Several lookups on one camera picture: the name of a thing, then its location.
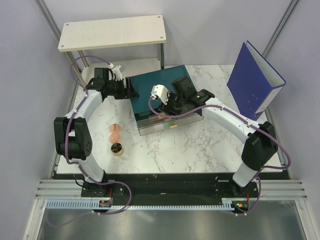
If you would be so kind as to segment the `teal drawer organizer box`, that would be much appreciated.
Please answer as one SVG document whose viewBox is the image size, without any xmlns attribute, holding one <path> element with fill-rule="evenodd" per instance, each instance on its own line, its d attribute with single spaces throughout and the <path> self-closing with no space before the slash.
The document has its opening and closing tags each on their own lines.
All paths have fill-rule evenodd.
<svg viewBox="0 0 320 240">
<path fill-rule="evenodd" d="M 131 76 L 129 78 L 130 83 L 133 89 L 139 94 L 138 98 L 132 98 L 130 100 L 135 120 L 139 122 L 153 115 L 148 105 L 153 86 L 163 85 L 169 91 L 175 92 L 172 82 L 183 76 L 190 78 L 185 65 Z"/>
</svg>

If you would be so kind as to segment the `aluminium frame rail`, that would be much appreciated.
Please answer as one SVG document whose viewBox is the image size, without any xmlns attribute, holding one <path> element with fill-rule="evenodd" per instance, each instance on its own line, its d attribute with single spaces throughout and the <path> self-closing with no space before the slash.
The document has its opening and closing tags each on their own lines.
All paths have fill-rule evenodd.
<svg viewBox="0 0 320 240">
<path fill-rule="evenodd" d="M 38 185 L 36 199 L 78 199 L 82 187 L 75 180 L 43 179 Z"/>
</svg>

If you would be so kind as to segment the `gold round jar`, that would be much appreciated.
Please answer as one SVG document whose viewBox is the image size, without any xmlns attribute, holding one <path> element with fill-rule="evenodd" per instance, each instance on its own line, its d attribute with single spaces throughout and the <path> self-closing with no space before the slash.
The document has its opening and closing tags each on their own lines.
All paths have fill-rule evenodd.
<svg viewBox="0 0 320 240">
<path fill-rule="evenodd" d="M 112 144 L 110 149 L 112 154 L 116 157 L 119 157 L 124 153 L 123 146 L 119 142 Z"/>
</svg>

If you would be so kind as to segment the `white wooden shelf table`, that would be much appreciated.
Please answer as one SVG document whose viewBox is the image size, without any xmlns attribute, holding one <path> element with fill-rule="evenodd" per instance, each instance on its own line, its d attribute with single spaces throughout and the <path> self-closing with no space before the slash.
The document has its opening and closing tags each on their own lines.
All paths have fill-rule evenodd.
<svg viewBox="0 0 320 240">
<path fill-rule="evenodd" d="M 126 64 L 123 76 L 155 71 L 156 64 L 165 68 L 164 43 L 166 42 L 164 19 L 161 14 L 65 23 L 59 40 L 60 52 L 130 47 L 157 44 L 158 59 L 118 61 Z"/>
</svg>

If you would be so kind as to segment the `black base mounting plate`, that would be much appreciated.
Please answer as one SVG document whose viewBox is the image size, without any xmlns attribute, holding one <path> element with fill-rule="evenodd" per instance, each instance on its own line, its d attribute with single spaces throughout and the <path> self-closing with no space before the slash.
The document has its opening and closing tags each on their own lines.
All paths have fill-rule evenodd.
<svg viewBox="0 0 320 240">
<path fill-rule="evenodd" d="M 221 204 L 223 199 L 256 198 L 257 183 L 239 187 L 231 173 L 115 173 L 108 186 L 82 183 L 83 197 L 111 197 L 120 204 Z"/>
</svg>

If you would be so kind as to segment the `pink round compact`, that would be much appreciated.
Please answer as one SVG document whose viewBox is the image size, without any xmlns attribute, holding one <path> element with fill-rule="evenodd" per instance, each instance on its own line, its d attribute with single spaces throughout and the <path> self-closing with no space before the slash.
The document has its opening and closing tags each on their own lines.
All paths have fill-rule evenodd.
<svg viewBox="0 0 320 240">
<path fill-rule="evenodd" d="M 112 143 L 112 144 L 115 144 L 115 143 L 119 143 L 121 140 L 121 136 L 119 133 L 112 133 L 110 136 L 109 136 L 109 141 Z"/>
<path fill-rule="evenodd" d="M 121 131 L 121 126 L 119 124 L 117 124 L 117 123 L 114 123 L 109 127 L 109 131 L 112 134 L 119 133 Z"/>
</svg>

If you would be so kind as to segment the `peach lip gloss tube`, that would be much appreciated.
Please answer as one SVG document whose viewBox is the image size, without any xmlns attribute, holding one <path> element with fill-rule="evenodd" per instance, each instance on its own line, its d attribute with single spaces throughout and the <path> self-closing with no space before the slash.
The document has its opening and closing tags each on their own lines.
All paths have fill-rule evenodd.
<svg viewBox="0 0 320 240">
<path fill-rule="evenodd" d="M 150 115 L 150 116 L 148 117 L 148 120 L 149 120 L 150 122 L 160 121 L 160 120 L 163 120 L 163 119 L 164 119 L 164 117 L 163 117 L 162 115 L 156 115 L 156 114 Z"/>
</svg>

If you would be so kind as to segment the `blue lever arch binder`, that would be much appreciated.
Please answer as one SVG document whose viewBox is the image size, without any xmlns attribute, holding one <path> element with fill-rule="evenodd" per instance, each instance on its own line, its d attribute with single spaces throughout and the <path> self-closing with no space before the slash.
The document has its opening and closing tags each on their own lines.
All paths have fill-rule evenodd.
<svg viewBox="0 0 320 240">
<path fill-rule="evenodd" d="M 286 80 L 249 42 L 242 44 L 227 87 L 241 115 L 257 120 Z"/>
</svg>

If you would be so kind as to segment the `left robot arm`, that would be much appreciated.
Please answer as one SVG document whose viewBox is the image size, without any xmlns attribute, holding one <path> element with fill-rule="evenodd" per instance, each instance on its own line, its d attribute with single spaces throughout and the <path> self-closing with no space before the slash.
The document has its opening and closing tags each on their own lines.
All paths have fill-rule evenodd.
<svg viewBox="0 0 320 240">
<path fill-rule="evenodd" d="M 56 117 L 53 122 L 56 152 L 64 156 L 69 165 L 75 165 L 84 179 L 93 183 L 92 191 L 99 197 L 110 191 L 105 171 L 95 160 L 92 149 L 88 121 L 95 110 L 107 97 L 116 100 L 137 99 L 139 94 L 130 79 L 123 77 L 123 66 L 110 64 L 108 67 L 96 67 L 94 77 L 83 89 L 82 100 L 64 117 Z"/>
</svg>

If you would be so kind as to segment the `pink round compact lower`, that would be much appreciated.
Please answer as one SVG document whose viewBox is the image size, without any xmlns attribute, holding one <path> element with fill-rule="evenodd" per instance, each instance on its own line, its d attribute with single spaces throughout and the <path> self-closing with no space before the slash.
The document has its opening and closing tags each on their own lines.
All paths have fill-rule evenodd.
<svg viewBox="0 0 320 240">
<path fill-rule="evenodd" d="M 109 141 L 112 143 L 112 144 L 115 144 L 115 143 L 119 143 L 121 140 L 121 136 L 119 133 L 112 133 L 110 136 L 109 136 Z"/>
</svg>

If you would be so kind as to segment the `pink round compact upper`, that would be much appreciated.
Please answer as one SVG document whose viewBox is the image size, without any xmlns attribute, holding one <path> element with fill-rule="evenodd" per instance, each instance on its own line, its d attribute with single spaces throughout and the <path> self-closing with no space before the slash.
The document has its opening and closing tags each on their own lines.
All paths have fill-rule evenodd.
<svg viewBox="0 0 320 240">
<path fill-rule="evenodd" d="M 114 123 L 109 127 L 109 131 L 112 134 L 119 133 L 121 131 L 121 126 L 119 124 L 117 124 L 117 123 Z"/>
</svg>

